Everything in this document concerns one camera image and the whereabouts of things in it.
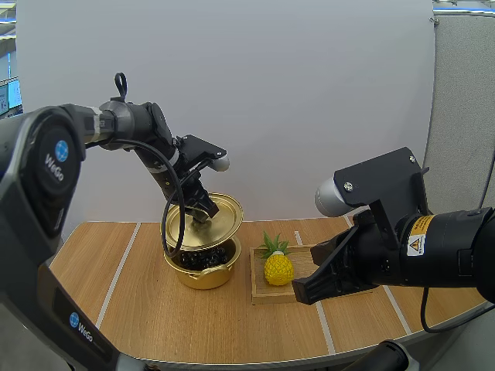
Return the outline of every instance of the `pot lid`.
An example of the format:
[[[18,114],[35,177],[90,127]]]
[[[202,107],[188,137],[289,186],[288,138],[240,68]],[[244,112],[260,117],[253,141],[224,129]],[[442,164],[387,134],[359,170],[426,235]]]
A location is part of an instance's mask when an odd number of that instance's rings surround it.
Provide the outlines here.
[[[205,223],[193,221],[186,214],[183,245],[180,250],[205,250],[231,238],[241,226],[243,211],[232,197],[220,193],[210,193],[211,200],[218,206],[218,213]],[[167,244],[174,247],[179,237],[180,213],[174,205],[167,214],[165,233]]]

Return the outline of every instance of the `toy pineapple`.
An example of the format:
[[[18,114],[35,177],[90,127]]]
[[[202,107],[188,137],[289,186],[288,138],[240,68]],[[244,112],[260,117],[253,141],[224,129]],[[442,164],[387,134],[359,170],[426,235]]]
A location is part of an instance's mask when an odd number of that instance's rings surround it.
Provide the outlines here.
[[[292,262],[286,257],[289,252],[286,250],[288,241],[278,242],[280,234],[272,241],[264,232],[265,243],[260,247],[266,247],[267,252],[263,255],[265,262],[265,278],[269,284],[282,286],[294,279],[294,267]]]

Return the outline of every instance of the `white line on table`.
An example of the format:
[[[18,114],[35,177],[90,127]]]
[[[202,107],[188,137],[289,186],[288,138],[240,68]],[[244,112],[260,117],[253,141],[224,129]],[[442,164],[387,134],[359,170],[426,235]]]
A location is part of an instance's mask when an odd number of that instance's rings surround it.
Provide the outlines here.
[[[347,215],[344,215],[343,218],[346,220],[347,226],[349,228],[352,228],[353,227],[353,224],[350,222],[349,217]]]
[[[124,255],[122,255],[121,262],[118,264],[117,270],[114,274],[114,279],[111,280],[110,287],[108,288],[107,296],[105,296],[105,300],[103,301],[103,305],[101,306],[100,314],[98,315],[98,320],[96,321],[96,327],[100,328],[101,323],[103,322],[103,317],[105,316],[105,312],[107,311],[108,303],[110,303],[111,295],[114,292],[115,286],[117,285],[118,277],[121,275],[122,268],[124,267],[125,261],[127,260],[127,256],[129,255],[129,251],[131,251],[132,244],[134,243],[134,239],[138,234],[139,227],[141,226],[141,222],[136,224],[136,228],[134,228],[134,232],[129,240],[127,248],[125,249]]]
[[[392,291],[390,291],[390,288],[388,286],[384,285],[385,292],[387,293],[388,299],[390,300],[390,303],[392,303],[392,307],[395,309],[395,313],[397,313],[397,316],[399,317],[399,321],[401,321],[402,327],[404,327],[405,333],[407,335],[412,334],[411,329],[409,328],[408,322],[405,320],[404,315],[402,314],[401,309],[399,308],[399,305],[397,304],[397,301],[395,300],[394,295],[392,294]]]
[[[298,245],[302,245],[301,235],[298,230],[294,231],[295,240]],[[316,311],[318,312],[319,323],[322,326],[323,336],[325,336],[326,347],[328,349],[328,354],[335,354],[335,346],[333,346],[332,334],[330,334],[330,328],[328,327],[328,322],[326,321],[325,311],[321,301],[316,303]]]

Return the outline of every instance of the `yellow warning sticker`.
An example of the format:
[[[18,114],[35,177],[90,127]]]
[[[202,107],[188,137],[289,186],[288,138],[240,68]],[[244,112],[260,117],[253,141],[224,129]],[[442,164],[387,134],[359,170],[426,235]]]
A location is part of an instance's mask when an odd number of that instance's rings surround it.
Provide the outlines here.
[[[415,221],[408,238],[408,256],[418,257],[425,253],[426,231],[434,215],[422,216]]]

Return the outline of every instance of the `pot handle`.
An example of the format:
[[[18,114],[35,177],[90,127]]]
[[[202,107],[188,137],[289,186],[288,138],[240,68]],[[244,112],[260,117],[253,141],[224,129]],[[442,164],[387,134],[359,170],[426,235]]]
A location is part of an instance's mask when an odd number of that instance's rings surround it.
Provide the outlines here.
[[[221,264],[221,265],[217,265],[216,267],[203,269],[199,276],[194,276],[194,275],[190,274],[189,277],[194,278],[195,280],[200,280],[201,278],[203,278],[207,274],[212,274],[212,273],[221,272],[221,271],[229,271],[229,270],[230,270],[230,268],[227,267],[227,265]]]

